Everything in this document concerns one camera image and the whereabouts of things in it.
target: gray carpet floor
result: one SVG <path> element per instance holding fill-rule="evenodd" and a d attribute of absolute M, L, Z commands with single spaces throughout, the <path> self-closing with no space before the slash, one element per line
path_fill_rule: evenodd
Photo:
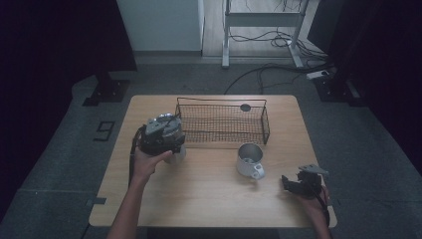
<path fill-rule="evenodd" d="M 68 112 L 16 193 L 0 226 L 0 238 L 105 238 L 108 228 L 90 226 L 89 216 L 130 98 L 222 95 L 232 81 L 257 67 L 140 64 L 137 73 L 111 74 L 116 80 L 130 80 L 123 101 L 97 107 L 83 107 L 96 79 L 75 84 Z M 334 238 L 422 238 L 422 178 L 370 109 L 321 102 L 305 75 L 271 70 L 263 78 L 265 86 L 279 84 L 265 88 L 265 95 L 298 99 L 318 164 L 330 172 L 326 185 L 338 220 L 331 230 Z M 251 74 L 228 94 L 258 92 L 256 74 Z M 105 136 L 97 132 L 102 121 L 115 122 L 108 141 L 94 140 Z M 138 232 L 139 238 L 314 238 L 310 228 L 139 228 Z"/>

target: mug handle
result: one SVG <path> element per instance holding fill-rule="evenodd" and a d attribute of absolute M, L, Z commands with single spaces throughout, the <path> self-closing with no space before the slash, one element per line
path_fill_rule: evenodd
<path fill-rule="evenodd" d="M 255 165 L 254 168 L 255 168 L 255 171 L 251 175 L 254 179 L 258 180 L 265 176 L 264 167 L 261 163 L 258 163 L 257 165 Z"/>

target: white wall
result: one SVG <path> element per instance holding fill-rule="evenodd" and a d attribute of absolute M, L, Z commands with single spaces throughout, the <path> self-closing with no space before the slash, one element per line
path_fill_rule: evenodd
<path fill-rule="evenodd" d="M 201 51 L 203 0 L 117 0 L 134 51 Z"/>

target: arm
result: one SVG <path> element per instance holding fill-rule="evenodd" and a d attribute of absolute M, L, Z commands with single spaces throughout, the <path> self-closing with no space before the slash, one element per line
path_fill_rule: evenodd
<path fill-rule="evenodd" d="M 325 203 L 327 203 L 329 196 L 326 187 L 322 187 L 322 191 L 319 196 Z M 329 232 L 328 226 L 326 226 L 325 217 L 317 199 L 307 199 L 298 195 L 296 195 L 296 198 L 301 203 L 302 207 L 305 210 L 305 213 L 313 224 L 314 231 L 316 232 L 316 238 L 330 239 L 331 234 Z"/>
<path fill-rule="evenodd" d="M 107 239 L 136 237 L 137 219 L 139 217 L 143 189 L 149 180 L 149 176 L 154 173 L 156 164 L 171 155 L 172 152 L 167 151 L 161 155 L 151 157 L 136 148 L 133 177 L 117 216 L 112 223 Z"/>

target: cup rim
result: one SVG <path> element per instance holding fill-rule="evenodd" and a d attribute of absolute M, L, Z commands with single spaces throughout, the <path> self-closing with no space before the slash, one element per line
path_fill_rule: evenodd
<path fill-rule="evenodd" d="M 247 145 L 247 144 L 251 144 L 251 145 L 253 145 L 253 146 L 255 146 L 256 148 L 258 148 L 259 149 L 259 155 L 260 155 L 260 159 L 259 160 L 257 160 L 257 161 L 255 161 L 254 160 L 254 162 L 247 162 L 247 161 L 245 161 L 244 160 L 244 158 L 248 158 L 248 157 L 241 157 L 241 155 L 240 155 L 240 150 L 241 150 L 241 148 L 243 147 L 243 146 L 245 146 L 245 145 Z M 243 143 L 239 148 L 238 148 L 238 158 L 243 162 L 243 163 L 247 163 L 247 164 L 251 164 L 251 165 L 254 165 L 254 164 L 258 164 L 258 163 L 261 163 L 261 161 L 262 161 L 262 159 L 263 159 L 263 157 L 264 157 L 264 152 L 263 152 L 263 150 L 261 149 L 261 147 L 259 146 L 259 145 L 257 145 L 256 143 L 253 143 L 253 142 L 245 142 L 245 143 Z"/>

